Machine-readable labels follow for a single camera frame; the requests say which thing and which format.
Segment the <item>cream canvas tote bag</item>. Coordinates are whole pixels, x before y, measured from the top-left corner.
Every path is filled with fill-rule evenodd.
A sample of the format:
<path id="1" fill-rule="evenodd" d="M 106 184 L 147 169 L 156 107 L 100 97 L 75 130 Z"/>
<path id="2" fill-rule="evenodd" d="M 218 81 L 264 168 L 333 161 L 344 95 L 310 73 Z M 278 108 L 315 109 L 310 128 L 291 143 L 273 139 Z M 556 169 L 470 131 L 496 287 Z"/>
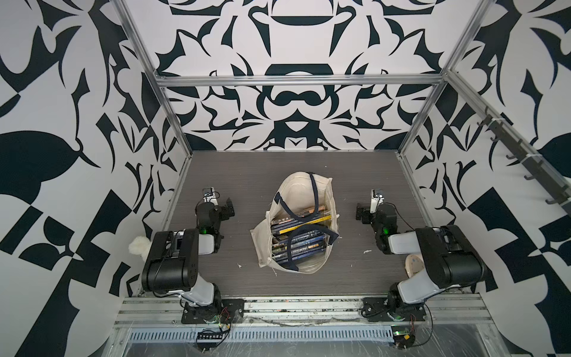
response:
<path id="1" fill-rule="evenodd" d="M 303 275 L 320 270 L 340 237 L 332 179 L 311 172 L 288 176 L 251 236 L 261 268 Z"/>

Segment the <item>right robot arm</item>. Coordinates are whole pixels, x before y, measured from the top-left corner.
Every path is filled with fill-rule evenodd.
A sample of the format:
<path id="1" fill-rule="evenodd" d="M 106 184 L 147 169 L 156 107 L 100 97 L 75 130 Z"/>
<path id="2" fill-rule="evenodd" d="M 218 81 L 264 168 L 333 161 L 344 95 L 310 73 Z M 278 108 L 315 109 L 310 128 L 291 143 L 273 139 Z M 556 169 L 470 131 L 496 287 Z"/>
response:
<path id="1" fill-rule="evenodd" d="M 423 227 L 400 233 L 397 216 L 396 207 L 388 203 L 378 203 L 373 208 L 358 204 L 355 209 L 355 218 L 371 225 L 382 253 L 422 257 L 423 269 L 392 285 L 382 308 L 385 312 L 420 308 L 429 298 L 448 289 L 485 280 L 486 264 L 458 226 Z"/>

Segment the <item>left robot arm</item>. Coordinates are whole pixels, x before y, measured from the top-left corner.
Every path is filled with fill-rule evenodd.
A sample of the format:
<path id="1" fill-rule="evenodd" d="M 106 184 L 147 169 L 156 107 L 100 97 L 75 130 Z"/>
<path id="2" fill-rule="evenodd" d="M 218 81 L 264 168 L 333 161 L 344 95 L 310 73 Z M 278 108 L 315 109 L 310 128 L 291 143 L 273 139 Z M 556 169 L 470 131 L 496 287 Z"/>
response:
<path id="1" fill-rule="evenodd" d="M 203 199 L 196 206 L 195 228 L 161 231 L 151 241 L 141 276 L 142 288 L 158 298 L 178 297 L 193 308 L 220 311 L 219 288 L 199 274 L 199 256 L 219 251 L 222 222 L 235 216 L 233 202 Z"/>

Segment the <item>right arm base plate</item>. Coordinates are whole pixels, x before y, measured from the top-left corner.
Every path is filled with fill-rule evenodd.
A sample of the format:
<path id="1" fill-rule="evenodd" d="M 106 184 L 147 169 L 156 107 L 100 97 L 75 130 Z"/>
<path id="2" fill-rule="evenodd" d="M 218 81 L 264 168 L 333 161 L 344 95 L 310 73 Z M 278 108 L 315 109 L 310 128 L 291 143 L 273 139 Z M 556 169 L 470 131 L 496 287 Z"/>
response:
<path id="1" fill-rule="evenodd" d="M 363 298 L 361 316 L 369 322 L 424 321 L 426 309 L 423 303 L 407 304 L 398 297 Z"/>

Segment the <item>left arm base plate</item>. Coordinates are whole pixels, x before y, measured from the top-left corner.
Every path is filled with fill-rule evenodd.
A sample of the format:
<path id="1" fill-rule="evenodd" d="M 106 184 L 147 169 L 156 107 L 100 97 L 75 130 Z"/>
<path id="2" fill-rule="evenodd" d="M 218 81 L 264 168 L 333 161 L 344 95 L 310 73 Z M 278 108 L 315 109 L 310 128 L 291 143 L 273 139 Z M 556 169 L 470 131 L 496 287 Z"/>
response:
<path id="1" fill-rule="evenodd" d="M 215 300 L 209 306 L 184 304 L 182 324 L 231 324 L 243 317 L 245 300 Z"/>

